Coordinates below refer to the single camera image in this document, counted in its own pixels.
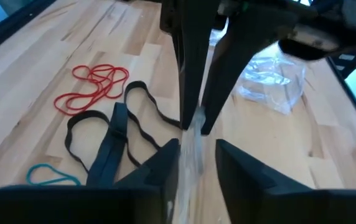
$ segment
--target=wooden table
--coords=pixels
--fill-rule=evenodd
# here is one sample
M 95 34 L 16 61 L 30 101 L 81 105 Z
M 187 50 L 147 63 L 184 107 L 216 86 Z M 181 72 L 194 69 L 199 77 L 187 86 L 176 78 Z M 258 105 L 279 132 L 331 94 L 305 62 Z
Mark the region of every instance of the wooden table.
M 146 82 L 161 110 L 179 117 L 177 65 L 159 15 L 160 5 L 151 2 L 59 0 L 0 46 L 0 186 L 24 183 L 28 168 L 40 162 L 85 182 L 85 171 L 63 145 L 69 117 L 53 106 L 62 93 L 93 90 L 71 76 L 76 65 L 126 67 L 129 82 Z M 215 170 L 216 138 L 310 187 L 356 189 L 356 110 L 325 60 L 307 66 L 304 95 L 288 116 L 235 93 L 229 97 L 204 137 L 205 173 L 190 201 L 191 223 L 229 223 Z M 182 136 L 161 121 L 143 92 L 128 101 L 159 144 Z M 104 99 L 92 109 L 111 116 L 113 103 Z M 88 167 L 105 131 L 95 120 L 75 128 L 72 149 Z M 129 139 L 140 161 L 154 154 L 131 123 Z M 133 169 L 124 155 L 119 177 Z M 53 177 L 47 170 L 35 174 L 37 180 Z

